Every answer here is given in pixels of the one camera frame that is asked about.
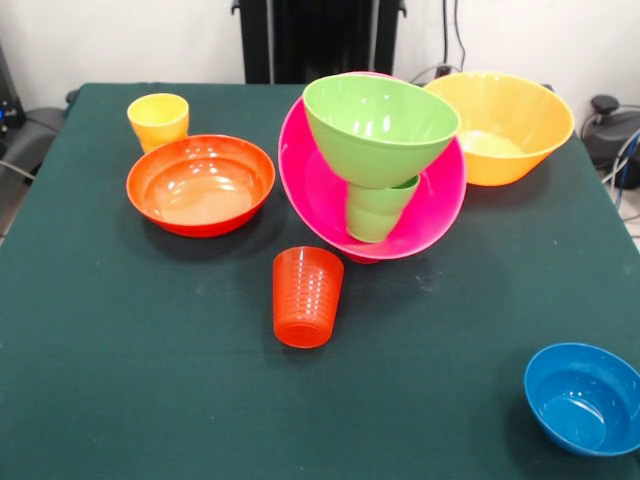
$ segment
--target bowl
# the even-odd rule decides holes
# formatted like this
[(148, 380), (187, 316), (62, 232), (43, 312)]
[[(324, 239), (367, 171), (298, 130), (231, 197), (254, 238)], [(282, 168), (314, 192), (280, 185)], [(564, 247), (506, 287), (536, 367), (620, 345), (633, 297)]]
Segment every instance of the bowl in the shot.
[(347, 182), (337, 176), (316, 146), (302, 99), (289, 110), (278, 146), (280, 177), (302, 221), (325, 242), (359, 263), (407, 257), (438, 241), (455, 221), (466, 189), (465, 164), (457, 140), (421, 172), (400, 221), (380, 243), (364, 243), (346, 229)]
[(524, 387), (536, 419), (565, 450), (610, 457), (640, 447), (640, 376), (612, 353), (551, 345), (527, 365)]
[(393, 187), (449, 145), (460, 119), (443, 100), (402, 80), (366, 73), (323, 77), (302, 94), (314, 139), (350, 183)]
[(162, 228), (215, 237), (241, 227), (260, 209), (275, 167), (256, 145), (225, 135), (194, 135), (136, 162), (127, 178), (133, 206)]
[(469, 183), (515, 182), (562, 146), (573, 134), (568, 105), (551, 90), (525, 78), (500, 73), (455, 73), (424, 87), (458, 111), (458, 138)]

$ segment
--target yellow cup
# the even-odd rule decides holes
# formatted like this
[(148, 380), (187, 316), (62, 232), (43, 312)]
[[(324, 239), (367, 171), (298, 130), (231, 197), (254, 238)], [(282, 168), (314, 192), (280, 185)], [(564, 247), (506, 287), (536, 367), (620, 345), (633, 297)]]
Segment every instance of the yellow cup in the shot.
[(188, 135), (189, 104), (172, 93), (138, 98), (129, 105), (127, 116), (144, 153)]

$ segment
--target green cup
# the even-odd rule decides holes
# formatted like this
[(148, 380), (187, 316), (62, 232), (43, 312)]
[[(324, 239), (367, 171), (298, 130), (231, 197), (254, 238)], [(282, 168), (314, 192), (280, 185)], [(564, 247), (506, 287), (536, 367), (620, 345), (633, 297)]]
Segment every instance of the green cup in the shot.
[(350, 183), (347, 190), (349, 235), (361, 242), (382, 242), (400, 221), (419, 183), (420, 175), (388, 188), (368, 188)]
[(302, 99), (313, 138), (334, 173), (369, 188), (418, 175), (460, 125), (444, 100), (394, 78), (323, 77), (305, 88)]

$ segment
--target cable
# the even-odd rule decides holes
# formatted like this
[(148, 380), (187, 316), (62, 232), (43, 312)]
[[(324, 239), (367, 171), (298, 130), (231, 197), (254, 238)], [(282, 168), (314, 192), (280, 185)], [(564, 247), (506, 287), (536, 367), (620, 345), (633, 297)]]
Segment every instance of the cable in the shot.
[(460, 27), (458, 26), (458, 0), (454, 0), (453, 3), (453, 25), (456, 29), (456, 38), (458, 39), (458, 45), (462, 50), (462, 59), (460, 60), (460, 71), (464, 70), (464, 60), (467, 58), (467, 50), (464, 48), (462, 39), (460, 38)]
[(442, 63), (447, 63), (449, 58), (449, 30), (447, 25), (447, 0), (442, 0), (442, 30), (444, 32), (444, 60)]
[(623, 222), (630, 222), (631, 220), (635, 220), (636, 218), (640, 218), (640, 213), (638, 213), (637, 215), (633, 215), (631, 217), (623, 218), (622, 221)]
[(616, 155), (616, 158), (615, 158), (615, 160), (613, 162), (613, 168), (611, 169), (611, 173), (602, 179), (602, 183), (607, 183), (609, 180), (611, 180), (613, 177), (615, 177), (616, 174), (620, 170), (622, 170), (625, 167), (625, 165), (629, 161), (629, 158), (628, 157), (624, 158), (622, 160), (622, 163), (619, 163), (620, 159), (622, 158), (622, 155), (624, 154), (624, 152), (627, 149), (627, 147), (629, 146), (629, 144), (633, 141), (633, 139), (637, 135), (640, 135), (640, 128), (638, 130), (636, 130), (635, 132), (633, 132), (631, 134), (631, 136), (627, 139), (627, 141), (624, 142), (624, 144), (622, 145), (622, 148), (620, 148), (620, 150), (618, 151), (618, 154)]
[[(628, 167), (629, 157), (630, 157), (631, 155), (633, 155), (633, 152), (635, 151), (636, 146), (638, 145), (638, 137), (639, 137), (639, 136), (640, 136), (640, 128), (639, 128), (638, 130), (636, 130), (636, 131), (635, 131), (635, 133), (634, 133), (633, 135), (631, 135), (631, 137), (629, 137), (629, 139), (625, 142), (625, 145), (623, 145), (623, 147), (628, 147), (628, 148), (626, 149), (627, 156), (626, 156), (626, 158), (624, 159), (624, 160), (625, 160), (625, 161), (624, 161), (624, 168), (625, 168), (625, 169)], [(615, 161), (615, 162), (613, 162), (613, 169), (612, 169), (612, 173), (616, 171), (616, 166), (617, 166), (617, 163), (618, 163), (619, 161), (620, 161), (620, 153), (618, 154), (618, 156), (617, 156), (617, 158), (616, 158), (616, 161)], [(616, 174), (615, 174), (615, 173), (613, 173), (613, 177), (611, 177), (611, 189), (610, 189), (611, 196), (613, 196), (613, 192), (614, 192), (614, 190), (615, 190), (615, 188), (616, 188), (616, 179), (615, 179), (615, 175), (616, 175)], [(619, 199), (618, 199), (618, 200), (616, 200), (616, 207), (618, 207), (618, 208), (620, 207), (620, 202), (622, 202), (622, 185), (623, 185), (623, 184), (621, 183), (621, 184), (620, 184), (620, 192), (619, 192), (619, 195), (618, 195)]]
[(35, 118), (27, 117), (27, 122), (35, 123), (37, 125), (40, 125), (41, 127), (48, 128), (49, 130), (51, 130), (53, 132), (60, 133), (60, 130), (58, 130), (57, 128), (52, 127), (51, 125), (49, 125), (49, 124), (47, 124), (45, 122), (41, 122), (40, 120), (37, 120)]
[(438, 67), (449, 67), (451, 70), (455, 70), (456, 72), (460, 71), (460, 69), (455, 65), (451, 65), (449, 63), (439, 63), (438, 65), (431, 65), (429, 68), (425, 68), (418, 75), (409, 80), (409, 83), (415, 83), (415, 81), (418, 80), (422, 75), (424, 75), (425, 73), (429, 73), (431, 70), (435, 70)]
[(631, 166), (630, 162), (622, 169), (622, 178), (620, 179), (620, 187), (618, 188), (618, 196), (616, 197), (616, 209), (620, 210), (620, 205), (622, 205), (622, 186), (627, 181), (627, 172), (629, 171), (629, 167)]
[(4, 160), (0, 160), (0, 167), (8, 168), (9, 170), (13, 170), (16, 173), (19, 173), (23, 177), (28, 178), (29, 180), (35, 180), (36, 177), (31, 175), (29, 172), (22, 170), (21, 168), (16, 167), (15, 165), (11, 165), (10, 163), (5, 162)]

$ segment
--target red cup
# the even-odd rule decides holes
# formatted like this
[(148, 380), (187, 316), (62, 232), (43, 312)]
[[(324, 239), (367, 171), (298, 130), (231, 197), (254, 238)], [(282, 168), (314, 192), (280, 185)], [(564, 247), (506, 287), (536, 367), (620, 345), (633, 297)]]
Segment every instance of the red cup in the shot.
[(315, 348), (331, 338), (344, 265), (333, 253), (294, 247), (273, 261), (273, 330), (282, 343)]

